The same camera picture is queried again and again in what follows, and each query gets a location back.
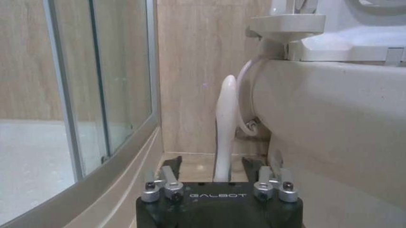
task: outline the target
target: white toilet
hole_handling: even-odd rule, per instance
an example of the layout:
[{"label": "white toilet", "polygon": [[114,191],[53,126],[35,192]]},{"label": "white toilet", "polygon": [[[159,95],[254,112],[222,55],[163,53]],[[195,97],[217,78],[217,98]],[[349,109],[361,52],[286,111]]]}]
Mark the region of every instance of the white toilet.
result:
[{"label": "white toilet", "polygon": [[253,107],[305,225],[406,227],[406,1],[273,0],[250,29],[285,43],[285,59],[258,70]]}]

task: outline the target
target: shower enclosure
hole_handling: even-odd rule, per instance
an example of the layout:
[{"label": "shower enclosure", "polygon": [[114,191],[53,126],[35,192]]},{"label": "shower enclosure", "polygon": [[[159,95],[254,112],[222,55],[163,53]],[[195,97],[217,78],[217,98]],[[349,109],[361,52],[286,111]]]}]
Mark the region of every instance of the shower enclosure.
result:
[{"label": "shower enclosure", "polygon": [[63,225],[159,125],[155,2],[0,0],[0,27],[0,225]]}]

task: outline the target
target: white hose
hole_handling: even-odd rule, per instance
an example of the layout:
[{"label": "white hose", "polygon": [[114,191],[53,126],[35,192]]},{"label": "white hose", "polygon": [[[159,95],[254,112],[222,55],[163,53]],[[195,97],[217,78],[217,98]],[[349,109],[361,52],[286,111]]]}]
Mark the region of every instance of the white hose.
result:
[{"label": "white hose", "polygon": [[[241,69],[241,73],[239,76],[237,78],[237,99],[239,101],[239,97],[241,97],[241,86],[242,86],[242,80],[247,74],[247,71],[250,70],[251,66],[261,60],[260,57],[251,59],[246,65],[243,65],[243,68]],[[249,135],[249,136],[257,136],[258,135],[258,126],[257,124],[250,124],[250,128],[247,127],[246,123],[243,122],[242,119],[242,112],[241,112],[241,105],[238,102],[238,111],[237,111],[237,121],[238,121],[238,125],[242,129],[242,131]]]}]

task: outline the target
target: metal bracket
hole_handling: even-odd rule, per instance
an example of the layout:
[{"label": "metal bracket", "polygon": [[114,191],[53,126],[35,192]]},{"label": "metal bracket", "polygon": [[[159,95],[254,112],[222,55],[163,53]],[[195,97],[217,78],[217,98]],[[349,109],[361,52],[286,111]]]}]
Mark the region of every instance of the metal bracket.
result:
[{"label": "metal bracket", "polygon": [[270,183],[273,171],[269,166],[262,166],[260,169],[258,182],[254,184],[254,195],[261,200],[269,200],[274,195],[274,187]]},{"label": "metal bracket", "polygon": [[281,185],[280,185],[280,199],[288,203],[298,201],[298,189],[293,184],[292,172],[281,169]]},{"label": "metal bracket", "polygon": [[165,196],[171,201],[179,201],[183,197],[183,183],[178,181],[171,166],[161,168],[161,179],[154,180],[154,173],[146,174],[146,187],[141,199],[145,202],[155,202],[161,197],[161,188],[165,188]]}]

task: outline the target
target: wall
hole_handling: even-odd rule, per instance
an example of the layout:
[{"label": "wall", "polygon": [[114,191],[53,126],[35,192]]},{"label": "wall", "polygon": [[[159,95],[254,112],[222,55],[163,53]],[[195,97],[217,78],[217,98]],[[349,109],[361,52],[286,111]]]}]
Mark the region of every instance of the wall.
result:
[{"label": "wall", "polygon": [[[166,152],[215,152],[222,81],[254,56],[258,41],[245,36],[247,19],[266,15],[269,6],[270,0],[158,0]],[[258,143],[249,149],[258,146],[266,150]]]},{"label": "wall", "polygon": [[43,0],[2,0],[0,29],[0,118],[62,119]]}]

